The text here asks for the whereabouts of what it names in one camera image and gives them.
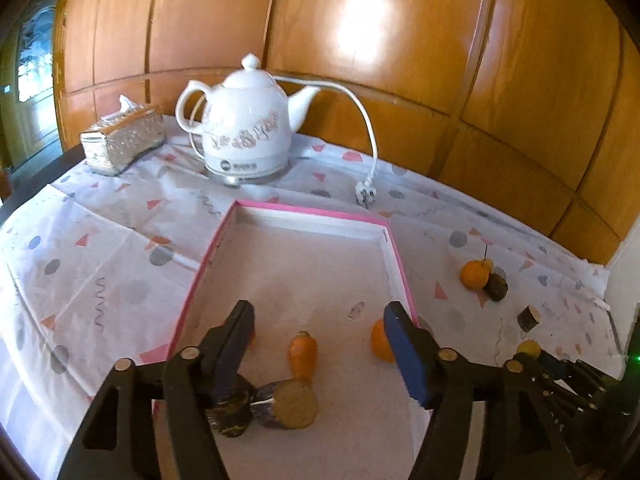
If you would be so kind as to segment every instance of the white teapot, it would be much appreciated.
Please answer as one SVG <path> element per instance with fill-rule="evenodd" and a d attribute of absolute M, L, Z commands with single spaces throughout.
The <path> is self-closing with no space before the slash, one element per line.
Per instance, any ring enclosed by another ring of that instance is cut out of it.
<path fill-rule="evenodd" d="M 214 87 L 189 81 L 175 105 L 175 118 L 189 133 L 196 154 L 209 171 L 230 180 L 265 177 L 285 168 L 291 137 L 320 90 L 306 86 L 287 98 L 274 78 L 259 69 L 254 54 L 245 56 L 242 66 Z M 184 117 L 184 105 L 196 91 L 207 100 L 200 124 Z M 202 136 L 203 153 L 193 134 Z"/>

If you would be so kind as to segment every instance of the screw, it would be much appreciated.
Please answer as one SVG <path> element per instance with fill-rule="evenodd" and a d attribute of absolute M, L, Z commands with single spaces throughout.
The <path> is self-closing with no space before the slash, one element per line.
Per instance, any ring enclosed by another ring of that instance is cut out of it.
<path fill-rule="evenodd" d="M 122 359 L 118 359 L 116 361 L 116 364 L 113 365 L 113 367 L 119 372 L 123 372 L 124 370 L 129 369 L 130 366 L 131 366 L 131 359 L 129 359 L 127 357 L 123 357 Z"/>
<path fill-rule="evenodd" d="M 200 355 L 200 350 L 198 350 L 195 346 L 187 346 L 187 348 L 183 349 L 180 352 L 180 357 L 183 359 L 195 359 Z"/>
<path fill-rule="evenodd" d="M 508 371 L 514 374 L 519 374 L 521 371 L 524 370 L 524 366 L 522 366 L 522 363 L 520 361 L 516 361 L 516 359 L 508 360 L 506 362 L 506 367 Z"/>
<path fill-rule="evenodd" d="M 453 348 L 443 348 L 438 352 L 438 357 L 443 361 L 455 361 L 458 358 L 458 352 Z"/>

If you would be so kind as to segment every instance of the carrot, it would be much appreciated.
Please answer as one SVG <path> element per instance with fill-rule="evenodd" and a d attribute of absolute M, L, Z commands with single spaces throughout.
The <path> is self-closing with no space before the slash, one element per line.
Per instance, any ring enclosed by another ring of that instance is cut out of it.
<path fill-rule="evenodd" d="M 318 343 L 309 335 L 309 332 L 305 330 L 298 332 L 289 344 L 287 357 L 293 378 L 302 383 L 311 384 L 318 359 Z"/>

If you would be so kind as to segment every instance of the tray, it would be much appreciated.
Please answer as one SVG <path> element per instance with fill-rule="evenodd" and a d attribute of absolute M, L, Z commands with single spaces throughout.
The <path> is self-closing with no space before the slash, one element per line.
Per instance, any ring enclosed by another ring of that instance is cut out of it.
<path fill-rule="evenodd" d="M 199 343 L 240 299 L 253 303 L 257 333 L 240 373 L 256 385 L 288 378 L 289 341 L 307 330 L 319 346 L 313 388 L 320 409 L 306 430 L 254 422 L 239 438 L 216 436 L 232 480 L 407 478 L 410 399 L 398 368 L 377 359 L 369 343 L 391 300 L 417 320 L 386 221 L 235 202 L 194 279 L 170 354 Z M 165 445 L 160 434 L 163 477 L 174 478 Z"/>

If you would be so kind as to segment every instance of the kettle spout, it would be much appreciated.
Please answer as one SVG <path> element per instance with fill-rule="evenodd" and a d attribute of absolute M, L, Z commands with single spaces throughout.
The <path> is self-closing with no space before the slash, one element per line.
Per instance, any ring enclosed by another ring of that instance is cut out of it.
<path fill-rule="evenodd" d="M 289 96 L 289 124 L 294 133 L 300 129 L 305 121 L 311 101 L 319 91 L 317 86 L 305 86 L 302 90 Z"/>

